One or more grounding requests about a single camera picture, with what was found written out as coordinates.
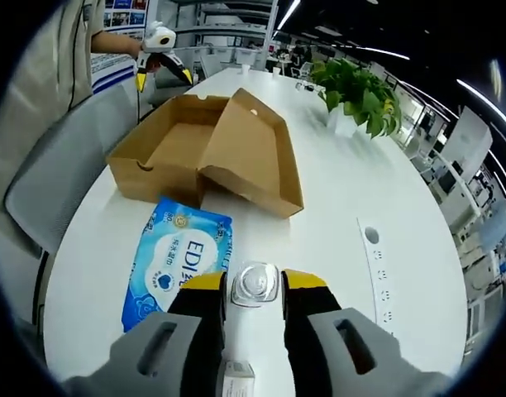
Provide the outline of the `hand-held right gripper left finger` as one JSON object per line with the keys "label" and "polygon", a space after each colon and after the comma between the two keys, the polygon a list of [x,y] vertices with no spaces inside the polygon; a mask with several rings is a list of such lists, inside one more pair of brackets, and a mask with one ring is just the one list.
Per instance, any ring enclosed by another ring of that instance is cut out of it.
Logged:
{"label": "hand-held right gripper left finger", "polygon": [[165,312],[153,312],[111,346],[89,376],[64,382],[68,396],[219,396],[227,273],[193,277]]}

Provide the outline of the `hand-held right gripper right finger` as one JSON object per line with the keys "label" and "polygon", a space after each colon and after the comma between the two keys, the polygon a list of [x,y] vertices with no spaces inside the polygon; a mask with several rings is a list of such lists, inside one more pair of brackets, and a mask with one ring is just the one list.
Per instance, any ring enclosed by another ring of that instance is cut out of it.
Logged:
{"label": "hand-held right gripper right finger", "polygon": [[451,379],[402,358],[399,341],[356,309],[342,308],[327,283],[281,273],[284,345],[297,396],[443,396]]}

